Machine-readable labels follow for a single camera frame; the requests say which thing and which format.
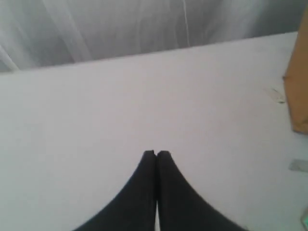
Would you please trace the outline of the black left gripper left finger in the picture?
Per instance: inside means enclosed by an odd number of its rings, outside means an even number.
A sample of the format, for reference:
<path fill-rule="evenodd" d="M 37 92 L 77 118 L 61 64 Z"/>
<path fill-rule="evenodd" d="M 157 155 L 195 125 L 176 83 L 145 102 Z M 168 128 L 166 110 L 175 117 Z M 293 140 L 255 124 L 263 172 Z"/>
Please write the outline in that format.
<path fill-rule="evenodd" d="M 154 231 L 156 155 L 145 151 L 123 189 L 79 231 Z"/>

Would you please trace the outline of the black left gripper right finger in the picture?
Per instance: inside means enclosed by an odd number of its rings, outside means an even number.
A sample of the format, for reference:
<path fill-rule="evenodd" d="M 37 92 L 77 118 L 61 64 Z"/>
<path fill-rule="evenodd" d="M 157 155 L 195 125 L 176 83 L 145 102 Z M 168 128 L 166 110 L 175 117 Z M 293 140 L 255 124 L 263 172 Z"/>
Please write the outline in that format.
<path fill-rule="evenodd" d="M 243 231 L 188 183 L 170 152 L 157 154 L 158 214 L 162 231 Z"/>

